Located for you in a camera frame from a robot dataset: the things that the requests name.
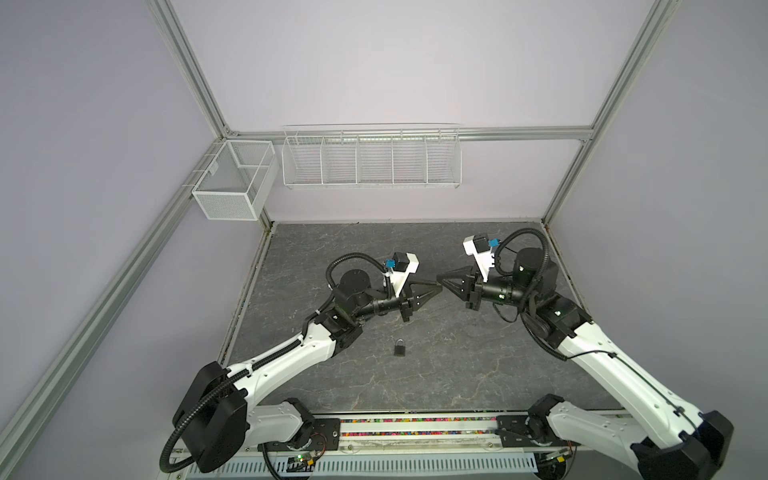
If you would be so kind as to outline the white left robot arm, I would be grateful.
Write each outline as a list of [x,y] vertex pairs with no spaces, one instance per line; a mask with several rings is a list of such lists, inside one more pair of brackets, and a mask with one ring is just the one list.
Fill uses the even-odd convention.
[[307,445],[315,422],[307,407],[296,398],[273,405],[264,399],[348,348],[366,321],[393,311],[408,320],[442,290],[437,282],[422,279],[405,279],[397,288],[389,277],[376,289],[361,269],[347,271],[330,288],[295,336],[251,359],[229,366],[213,361],[197,372],[172,418],[173,431],[160,454],[161,472],[190,465],[211,472],[251,444]]

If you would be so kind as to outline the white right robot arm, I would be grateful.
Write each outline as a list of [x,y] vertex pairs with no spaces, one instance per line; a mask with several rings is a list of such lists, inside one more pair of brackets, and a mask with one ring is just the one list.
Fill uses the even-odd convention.
[[565,398],[547,394],[508,435],[539,446],[570,441],[617,460],[644,479],[711,479],[722,468],[734,433],[720,412],[703,412],[682,399],[609,339],[573,300],[556,290],[558,265],[540,248],[524,248],[511,269],[469,266],[438,282],[476,310],[482,303],[516,308],[522,325],[547,353],[573,362],[630,415],[609,420]]

